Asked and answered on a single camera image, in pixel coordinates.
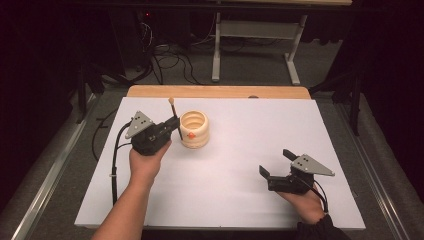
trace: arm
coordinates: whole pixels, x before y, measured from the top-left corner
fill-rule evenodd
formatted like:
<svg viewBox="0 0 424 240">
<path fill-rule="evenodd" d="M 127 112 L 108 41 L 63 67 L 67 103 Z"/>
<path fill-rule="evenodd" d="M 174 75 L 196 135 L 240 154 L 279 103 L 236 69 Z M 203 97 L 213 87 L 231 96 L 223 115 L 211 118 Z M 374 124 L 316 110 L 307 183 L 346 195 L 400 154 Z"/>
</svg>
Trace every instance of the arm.
<svg viewBox="0 0 424 240">
<path fill-rule="evenodd" d="M 130 182 L 92 239 L 141 238 L 150 189 L 170 145 L 171 141 L 153 156 L 130 150 Z"/>
<path fill-rule="evenodd" d="M 302 218 L 297 224 L 296 240 L 349 240 L 340 229 L 333 226 L 330 215 L 322 210 L 320 198 L 311 190 L 304 195 L 277 192 L 292 204 Z"/>
</svg>

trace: tabletop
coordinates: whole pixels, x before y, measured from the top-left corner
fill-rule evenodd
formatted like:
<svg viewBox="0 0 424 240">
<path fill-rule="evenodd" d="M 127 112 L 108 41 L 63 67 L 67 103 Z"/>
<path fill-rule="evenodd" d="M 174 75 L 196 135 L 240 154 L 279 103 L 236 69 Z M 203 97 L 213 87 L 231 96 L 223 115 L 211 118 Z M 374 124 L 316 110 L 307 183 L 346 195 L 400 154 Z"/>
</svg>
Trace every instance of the tabletop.
<svg viewBox="0 0 424 240">
<path fill-rule="evenodd" d="M 334 177 L 315 179 L 329 198 L 335 226 L 365 228 L 315 100 L 303 87 L 263 86 L 132 87 L 122 99 L 75 225 L 98 227 L 112 208 L 109 174 L 119 129 L 139 110 L 155 123 L 165 121 L 172 116 L 169 97 L 178 115 L 201 110 L 208 116 L 210 139 L 202 148 L 188 149 L 172 134 L 151 191 L 146 229 L 295 229 L 298 215 L 268 191 L 259 174 L 262 165 L 271 175 L 288 175 L 290 160 L 283 149 L 308 154 L 334 171 Z M 118 196 L 129 181 L 130 148 L 118 151 Z"/>
</svg>

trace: gray floor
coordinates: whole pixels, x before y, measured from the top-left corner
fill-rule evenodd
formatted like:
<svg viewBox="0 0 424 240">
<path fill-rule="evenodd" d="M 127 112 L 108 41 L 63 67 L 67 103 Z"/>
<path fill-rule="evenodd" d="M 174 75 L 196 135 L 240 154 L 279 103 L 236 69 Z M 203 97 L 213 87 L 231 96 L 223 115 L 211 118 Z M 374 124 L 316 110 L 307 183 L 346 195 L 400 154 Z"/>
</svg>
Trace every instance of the gray floor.
<svg viewBox="0 0 424 240">
<path fill-rule="evenodd" d="M 258 42 L 254 42 L 256 46 L 250 44 L 252 46 L 237 52 L 232 52 L 239 48 L 237 42 L 224 44 L 223 49 L 227 51 L 222 53 L 221 81 L 218 84 L 290 85 L 282 58 L 284 51 L 281 51 L 284 48 L 288 49 L 290 45 L 280 42 L 257 46 Z M 316 42 L 301 44 L 295 57 L 295 64 L 303 86 L 314 86 L 324 80 L 338 48 L 339 44 L 325 46 L 320 46 Z M 192 48 L 185 53 L 190 57 L 196 79 L 201 83 L 211 84 L 212 50 L 208 45 Z M 167 57 L 160 61 L 160 65 L 172 66 L 176 61 L 175 57 Z M 183 65 L 180 60 L 173 68 L 164 69 L 164 83 L 190 84 L 183 77 Z M 187 61 L 186 65 L 186 75 L 190 80 Z M 154 74 L 151 74 L 139 83 L 157 84 L 157 80 Z M 125 88 L 107 85 L 106 92 L 93 101 L 96 104 L 91 108 L 84 130 L 67 158 L 67 165 L 60 181 L 57 182 L 45 208 L 41 209 L 42 214 L 36 219 L 38 224 L 32 228 L 30 239 L 87 239 L 93 234 L 94 230 L 75 227 L 73 222 L 96 167 L 91 151 L 92 136 L 99 123 L 96 118 L 103 118 L 110 113 L 119 105 L 125 94 Z M 402 233 L 404 230 L 409 239 L 424 239 L 423 205 L 385 142 L 384 135 L 366 104 L 366 99 L 361 99 L 360 136 L 354 137 L 346 126 L 345 109 L 348 106 L 334 105 L 330 96 L 330 93 L 320 93 L 314 97 L 367 227 L 364 231 L 349 231 L 348 235 L 352 239 L 408 239 L 405 233 Z M 74 109 L 71 117 L 34 164 L 2 213 L 0 239 L 12 238 L 47 173 L 78 127 L 75 124 L 77 115 L 78 112 Z M 113 116 L 105 122 L 105 125 L 110 126 L 112 121 Z M 102 128 L 97 134 L 94 144 L 97 155 L 101 152 L 108 131 L 109 128 Z M 392 204 L 391 209 L 395 209 L 396 212 L 388 211 L 387 214 L 386 211 L 382 211 L 386 203 Z M 398 220 L 390 219 L 393 216 L 398 217 Z M 146 234 L 145 239 L 188 239 L 187 235 L 181 237 L 181 233 L 167 232 L 167 236 L 160 234 L 163 233 Z M 284 233 L 256 232 L 249 235 L 234 233 L 233 239 L 281 239 L 279 235 Z M 198 235 L 190 236 L 199 239 Z"/>
</svg>

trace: sleeve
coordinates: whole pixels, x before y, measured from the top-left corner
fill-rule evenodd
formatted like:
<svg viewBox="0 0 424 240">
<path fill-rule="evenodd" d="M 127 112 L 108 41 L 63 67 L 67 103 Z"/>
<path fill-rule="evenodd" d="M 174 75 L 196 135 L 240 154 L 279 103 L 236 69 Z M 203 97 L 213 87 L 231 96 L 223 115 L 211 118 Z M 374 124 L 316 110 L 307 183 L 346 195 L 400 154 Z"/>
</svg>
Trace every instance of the sleeve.
<svg viewBox="0 0 424 240">
<path fill-rule="evenodd" d="M 325 215 L 314 225 L 299 222 L 296 240 L 350 240 L 350 238 L 333 226 L 330 215 Z"/>
</svg>

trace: forearm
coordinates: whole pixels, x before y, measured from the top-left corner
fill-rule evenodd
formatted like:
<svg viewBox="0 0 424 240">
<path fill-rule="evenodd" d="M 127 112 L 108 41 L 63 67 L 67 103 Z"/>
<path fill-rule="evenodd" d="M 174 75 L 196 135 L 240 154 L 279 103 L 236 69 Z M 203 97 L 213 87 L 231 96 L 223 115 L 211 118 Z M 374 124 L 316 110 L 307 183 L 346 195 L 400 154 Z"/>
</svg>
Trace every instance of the forearm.
<svg viewBox="0 0 424 240">
<path fill-rule="evenodd" d="M 92 239 L 140 240 L 150 186 L 129 184 Z"/>
</svg>

